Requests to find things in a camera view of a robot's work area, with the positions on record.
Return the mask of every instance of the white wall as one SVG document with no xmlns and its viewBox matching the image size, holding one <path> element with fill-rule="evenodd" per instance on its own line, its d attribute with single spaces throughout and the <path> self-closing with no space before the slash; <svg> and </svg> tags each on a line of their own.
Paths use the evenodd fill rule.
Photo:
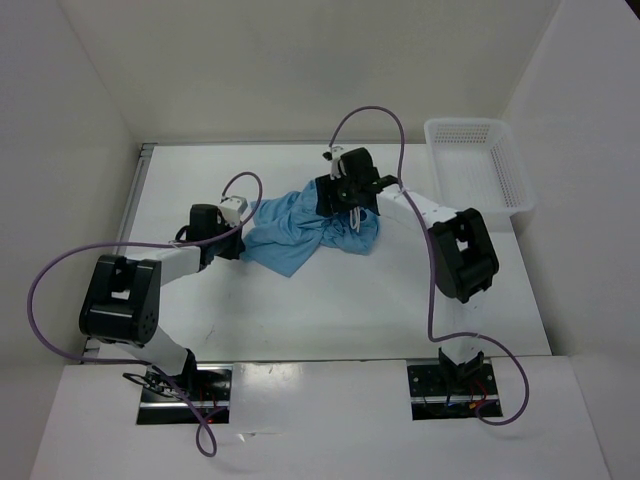
<svg viewBox="0 0 640 480">
<path fill-rule="evenodd" d="M 61 0 L 139 140 L 325 140 L 354 107 L 499 116 L 557 0 Z M 397 140 L 365 115 L 351 138 Z"/>
<path fill-rule="evenodd" d="M 638 85 L 640 21 L 625 2 L 564 0 L 507 115 L 540 196 L 515 222 L 527 270 L 616 479 L 640 470 Z"/>
<path fill-rule="evenodd" d="M 31 279 L 56 254 L 113 239 L 136 146 L 54 0 L 0 1 L 0 465 L 27 478 L 62 362 L 27 325 Z M 78 351 L 77 316 L 96 254 L 46 279 L 36 313 Z"/>
</svg>

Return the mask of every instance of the blue cloth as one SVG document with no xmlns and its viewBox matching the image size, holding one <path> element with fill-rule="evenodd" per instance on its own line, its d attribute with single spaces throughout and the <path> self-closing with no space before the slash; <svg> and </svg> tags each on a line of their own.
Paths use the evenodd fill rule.
<svg viewBox="0 0 640 480">
<path fill-rule="evenodd" d="M 378 217 L 360 209 L 360 232 L 349 226 L 349 212 L 322 217 L 316 214 L 316 183 L 302 192 L 263 200 L 253 217 L 255 226 L 244 237 L 241 258 L 255 260 L 286 277 L 293 275 L 318 245 L 367 255 L 378 237 Z"/>
</svg>

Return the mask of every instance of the white table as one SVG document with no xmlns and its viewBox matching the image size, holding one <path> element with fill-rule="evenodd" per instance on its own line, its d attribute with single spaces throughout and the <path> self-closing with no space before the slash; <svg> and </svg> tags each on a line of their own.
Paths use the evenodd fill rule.
<svg viewBox="0 0 640 480">
<path fill-rule="evenodd" d="M 397 145 L 367 145 L 380 174 L 395 174 Z M 194 203 L 217 204 L 227 181 L 256 172 L 265 198 L 301 190 L 328 172 L 323 145 L 157 146 L 129 212 L 130 239 L 166 242 Z M 437 197 L 424 145 L 406 150 L 405 183 Z M 255 199 L 252 179 L 230 193 Z M 516 355 L 549 355 L 549 345 L 508 219 L 489 223 L 500 271 L 488 292 L 483 332 Z M 382 219 L 369 256 L 320 247 L 291 278 L 259 264 L 216 259 L 162 289 L 160 325 L 199 361 L 426 358 L 429 267 L 424 240 Z M 436 333 L 447 321 L 436 300 Z M 101 356 L 118 350 L 103 348 Z M 487 345 L 488 355 L 503 353 Z"/>
<path fill-rule="evenodd" d="M 403 361 L 237 364 L 218 457 L 195 425 L 136 426 L 139 366 L 65 368 L 32 480 L 609 478 L 565 357 L 527 357 L 531 401 L 507 427 L 411 420 Z M 507 358 L 493 360 L 505 415 L 522 400 Z"/>
</svg>

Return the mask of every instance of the white laundry basket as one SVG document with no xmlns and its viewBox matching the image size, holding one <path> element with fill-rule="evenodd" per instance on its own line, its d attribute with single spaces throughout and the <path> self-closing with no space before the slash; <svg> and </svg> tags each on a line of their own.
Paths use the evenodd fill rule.
<svg viewBox="0 0 640 480">
<path fill-rule="evenodd" d="M 441 118 L 427 121 L 424 131 L 446 206 L 508 214 L 533 209 L 535 193 L 505 122 Z"/>
</svg>

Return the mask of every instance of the purple cable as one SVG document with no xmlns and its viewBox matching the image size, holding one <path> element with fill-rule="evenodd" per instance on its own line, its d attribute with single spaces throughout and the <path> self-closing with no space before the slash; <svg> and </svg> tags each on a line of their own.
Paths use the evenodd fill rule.
<svg viewBox="0 0 640 480">
<path fill-rule="evenodd" d="M 61 357 L 67 358 L 69 360 L 76 361 L 76 362 L 100 363 L 100 364 L 107 364 L 107 365 L 145 365 L 145 366 L 151 365 L 149 362 L 145 362 L 143 360 L 125 360 L 125 359 L 113 359 L 113 358 L 84 357 L 82 355 L 77 355 L 77 354 L 74 354 L 74 353 L 65 352 L 64 350 L 61 350 L 60 348 L 58 348 L 55 345 L 53 345 L 51 342 L 49 342 L 49 340 L 47 340 L 45 338 L 45 336 L 42 334 L 42 332 L 38 328 L 38 324 L 36 323 L 36 319 L 35 319 L 35 316 L 33 314 L 33 297 L 35 295 L 36 288 L 38 287 L 38 284 L 40 283 L 42 278 L 46 275 L 46 273 L 49 270 L 51 270 L 54 266 L 56 266 L 58 263 L 60 263 L 62 260 L 64 260 L 67 257 L 70 257 L 72 255 L 75 255 L 76 253 L 85 252 L 87 250 L 94 250 L 94 249 L 97 249 L 97 248 L 107 248 L 107 247 L 144 247 L 144 248 L 202 247 L 202 246 L 214 243 L 214 242 L 219 242 L 220 240 L 224 240 L 225 238 L 227 238 L 227 237 L 233 235 L 234 233 L 236 233 L 238 230 L 240 230 L 242 227 L 244 227 L 249 222 L 249 220 L 251 220 L 251 218 L 255 215 L 256 211 L 258 210 L 258 207 L 260 206 L 260 202 L 262 201 L 262 181 L 253 172 L 242 172 L 242 173 L 239 173 L 238 175 L 236 175 L 235 177 L 233 177 L 231 180 L 229 180 L 229 183 L 227 183 L 227 185 L 224 187 L 224 190 L 222 191 L 222 196 L 226 195 L 227 190 L 229 189 L 229 187 L 237 179 L 239 179 L 241 177 L 247 177 L 247 176 L 253 177 L 256 180 L 256 182 L 258 183 L 258 198 L 256 200 L 256 204 L 253 207 L 253 209 L 251 210 L 251 212 L 249 213 L 249 215 L 247 216 L 247 218 L 245 218 L 242 222 L 240 222 L 240 224 L 238 226 L 232 228 L 228 232 L 225 232 L 225 233 L 223 233 L 221 235 L 218 235 L 218 236 L 213 237 L 213 238 L 208 238 L 206 240 L 201 240 L 201 241 L 198 241 L 198 242 L 180 243 L 180 244 L 147 243 L 147 242 L 99 242 L 99 243 L 92 243 L 92 244 L 89 244 L 89 245 L 84 245 L 82 247 L 73 248 L 73 249 L 69 250 L 68 252 L 65 252 L 65 253 L 57 256 L 53 260 L 51 260 L 47 265 L 44 266 L 44 268 L 42 270 L 40 270 L 40 272 L 38 272 L 38 274 L 36 275 L 36 278 L 31 283 L 31 287 L 29 288 L 29 293 L 27 294 L 27 318 L 29 319 L 29 326 L 31 327 L 31 330 L 33 330 L 33 333 L 36 336 L 36 338 L 40 341 L 40 343 L 42 343 L 45 347 L 47 347 L 53 353 L 55 353 L 57 355 L 60 355 Z M 216 437 L 214 436 L 213 432 L 211 431 L 211 428 L 209 427 L 209 424 L 207 423 L 205 418 L 202 417 L 202 415 L 200 414 L 200 412 L 198 412 L 198 410 L 195 407 L 195 405 L 193 405 L 193 403 L 191 402 L 191 400 L 189 400 L 189 398 L 186 396 L 186 394 L 184 394 L 184 392 L 182 392 L 182 390 L 180 388 L 178 388 L 178 386 L 175 384 L 175 382 L 173 381 L 173 379 L 171 377 L 169 377 L 166 373 L 164 373 L 158 367 L 154 366 L 153 368 L 158 373 L 160 373 L 160 375 L 162 375 L 164 377 L 164 379 L 167 381 L 167 383 L 169 383 L 169 385 L 171 385 L 171 387 L 174 390 L 176 390 L 178 395 L 187 404 L 189 409 L 193 412 L 193 414 L 197 418 L 198 423 L 200 425 L 199 425 L 198 431 L 196 433 L 196 446 L 198 447 L 198 450 L 200 451 L 200 453 L 202 453 L 204 456 L 207 456 L 207 457 L 214 457 L 216 455 L 216 453 L 217 453 L 217 450 L 218 450 L 217 443 L 216 443 Z M 207 452 L 206 450 L 204 450 L 204 448 L 202 448 L 202 445 L 200 444 L 200 431 L 201 431 L 202 428 L 204 428 L 205 432 L 207 433 L 207 435 L 209 435 L 209 438 L 211 439 L 211 443 L 213 445 L 213 451 L 212 452 Z"/>
<path fill-rule="evenodd" d="M 441 337 L 436 337 L 433 334 L 433 313 L 435 310 L 435 299 L 436 299 L 436 262 L 433 261 L 433 258 L 435 257 L 435 255 L 433 252 L 433 245 L 431 244 L 431 237 L 429 237 L 429 227 L 427 227 L 427 224 L 424 221 L 424 218 L 422 217 L 420 210 L 416 206 L 415 202 L 413 201 L 409 193 L 406 190 L 404 190 L 404 183 L 402 181 L 402 166 L 404 163 L 405 135 L 404 135 L 404 128 L 402 127 L 402 123 L 400 122 L 400 119 L 395 113 L 393 113 L 391 110 L 384 107 L 379 107 L 376 105 L 368 105 L 368 106 L 356 108 L 352 112 L 348 113 L 342 119 L 342 121 L 338 124 L 338 127 L 333 132 L 333 136 L 331 137 L 331 141 L 329 142 L 329 148 L 333 146 L 333 143 L 336 141 L 336 137 L 338 136 L 338 133 L 340 133 L 340 129 L 345 124 L 345 122 L 352 115 L 355 115 L 356 113 L 362 112 L 364 110 L 379 110 L 381 112 L 388 114 L 395 120 L 396 124 L 398 125 L 398 130 L 400 131 L 400 158 L 398 159 L 398 173 L 397 173 L 398 186 L 400 187 L 400 190 L 402 191 L 402 194 L 404 195 L 404 197 L 407 199 L 407 202 L 411 206 L 411 210 L 413 210 L 413 213 L 415 213 L 418 219 L 418 223 L 420 224 L 420 229 L 422 230 L 422 234 L 424 235 L 424 240 L 427 244 L 427 251 L 429 253 L 429 271 L 430 271 L 431 278 L 429 279 L 429 297 L 428 297 L 429 309 L 427 314 L 427 338 L 429 339 L 429 341 L 433 343 L 441 343 L 447 340 L 452 340 L 454 338 L 460 338 L 460 337 L 480 338 L 487 342 L 493 343 L 495 346 L 499 347 L 504 353 L 507 354 L 507 356 L 513 361 L 515 366 L 520 371 L 520 375 L 522 375 L 522 380 L 524 382 L 524 399 L 522 401 L 522 405 L 513 416 L 507 418 L 506 420 L 500 420 L 500 421 L 487 420 L 486 418 L 480 415 L 480 412 L 484 407 L 486 407 L 491 403 L 496 403 L 497 400 L 492 400 L 492 401 L 483 403 L 482 405 L 480 405 L 475 409 L 475 414 L 476 414 L 476 417 L 478 417 L 478 419 L 481 422 L 486 423 L 487 425 L 493 425 L 496 427 L 502 426 L 502 425 L 509 425 L 510 423 L 513 423 L 518 418 L 520 418 L 520 416 L 527 409 L 527 405 L 529 405 L 529 396 L 530 396 L 529 378 L 527 377 L 527 373 L 524 371 L 524 368 L 522 368 L 522 364 L 516 358 L 516 356 L 513 353 L 511 353 L 511 351 L 501 342 L 487 335 L 482 335 L 474 332 L 456 332 L 448 335 L 443 335 Z"/>
</svg>

